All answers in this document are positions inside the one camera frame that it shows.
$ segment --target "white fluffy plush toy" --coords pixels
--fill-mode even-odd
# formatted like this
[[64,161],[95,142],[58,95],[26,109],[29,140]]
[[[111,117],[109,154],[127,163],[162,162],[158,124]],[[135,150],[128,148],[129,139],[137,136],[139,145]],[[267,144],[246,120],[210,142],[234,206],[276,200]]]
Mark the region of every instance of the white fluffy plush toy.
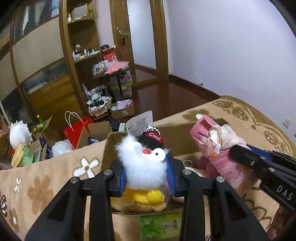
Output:
[[19,145],[26,144],[27,146],[31,143],[32,133],[28,129],[28,125],[24,124],[23,121],[17,121],[10,125],[9,141],[14,150]]
[[112,207],[133,212],[164,210],[171,197],[165,160],[169,150],[163,148],[159,131],[150,127],[137,138],[129,135],[116,149],[126,170],[127,185],[121,198],[112,199]]

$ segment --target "white wall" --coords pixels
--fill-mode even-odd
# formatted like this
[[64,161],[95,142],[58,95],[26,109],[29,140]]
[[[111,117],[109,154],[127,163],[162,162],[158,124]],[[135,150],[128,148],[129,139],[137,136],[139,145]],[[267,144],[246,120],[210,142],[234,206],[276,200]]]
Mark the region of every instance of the white wall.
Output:
[[156,69],[149,0],[128,0],[128,17],[135,64]]
[[268,0],[166,0],[164,6],[170,74],[249,103],[296,143],[296,38],[275,6]]
[[109,0],[95,0],[100,45],[114,45]]

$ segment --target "blue gripper pad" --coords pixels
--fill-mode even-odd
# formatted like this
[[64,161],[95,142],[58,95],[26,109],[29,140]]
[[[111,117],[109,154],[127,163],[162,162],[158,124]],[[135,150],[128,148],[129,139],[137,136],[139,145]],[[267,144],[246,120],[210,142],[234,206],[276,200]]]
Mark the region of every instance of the blue gripper pad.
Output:
[[269,157],[269,155],[268,155],[267,152],[265,152],[265,151],[263,151],[263,150],[261,150],[261,149],[258,149],[258,148],[256,148],[256,147],[253,147],[253,146],[249,146],[249,145],[247,145],[247,146],[248,146],[248,148],[250,148],[253,152],[255,152],[255,153],[257,153],[257,154],[259,154],[259,155],[261,155],[261,156],[266,157],[269,161],[272,161],[272,159]]
[[126,190],[126,169],[123,168],[121,177],[120,177],[120,194],[123,195],[124,191]]
[[165,157],[165,160],[167,162],[167,181],[168,181],[168,187],[170,189],[170,192],[173,195],[175,195],[176,194],[175,176],[173,174],[172,166],[170,165],[170,162],[168,160],[168,156]]

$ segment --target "metal screw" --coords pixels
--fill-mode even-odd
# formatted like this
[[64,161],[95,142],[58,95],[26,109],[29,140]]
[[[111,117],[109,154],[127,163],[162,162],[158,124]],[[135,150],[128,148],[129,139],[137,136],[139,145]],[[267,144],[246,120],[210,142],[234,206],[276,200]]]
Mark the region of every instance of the metal screw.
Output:
[[188,169],[188,168],[183,169],[182,172],[183,172],[185,175],[189,175],[189,174],[191,174],[191,170]]
[[71,183],[76,183],[76,182],[78,182],[79,181],[79,178],[78,177],[72,177],[71,179],[70,179],[70,182]]
[[217,177],[216,179],[220,183],[223,183],[225,181],[224,177],[221,177],[221,176]]
[[104,171],[104,174],[105,174],[106,176],[109,176],[109,175],[112,174],[112,170],[111,170],[111,169],[106,169],[106,170]]

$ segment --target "green packaging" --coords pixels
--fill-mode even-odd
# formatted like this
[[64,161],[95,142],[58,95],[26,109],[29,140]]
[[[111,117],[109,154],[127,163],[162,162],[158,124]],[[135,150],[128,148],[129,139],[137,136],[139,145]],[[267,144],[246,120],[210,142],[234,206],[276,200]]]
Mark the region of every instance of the green packaging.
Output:
[[181,229],[180,212],[140,216],[141,240],[178,237]]

